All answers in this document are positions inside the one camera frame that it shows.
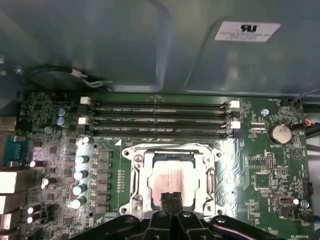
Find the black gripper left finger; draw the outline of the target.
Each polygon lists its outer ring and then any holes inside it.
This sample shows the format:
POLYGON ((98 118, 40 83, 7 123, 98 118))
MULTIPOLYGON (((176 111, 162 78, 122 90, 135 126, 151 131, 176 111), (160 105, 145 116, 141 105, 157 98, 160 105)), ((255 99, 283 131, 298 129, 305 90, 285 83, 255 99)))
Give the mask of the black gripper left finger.
POLYGON ((162 193, 160 210, 139 220, 122 215, 92 229, 93 240, 169 240, 173 218, 173 200, 169 192, 162 193))

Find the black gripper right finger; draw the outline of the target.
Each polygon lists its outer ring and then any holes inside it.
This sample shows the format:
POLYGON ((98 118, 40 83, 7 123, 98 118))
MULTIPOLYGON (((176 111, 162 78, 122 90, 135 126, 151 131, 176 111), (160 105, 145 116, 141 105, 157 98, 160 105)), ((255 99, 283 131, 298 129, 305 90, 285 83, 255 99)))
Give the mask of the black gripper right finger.
POLYGON ((172 210, 183 240, 278 240, 279 237, 227 215, 208 222, 184 210, 180 192, 171 194, 172 210))

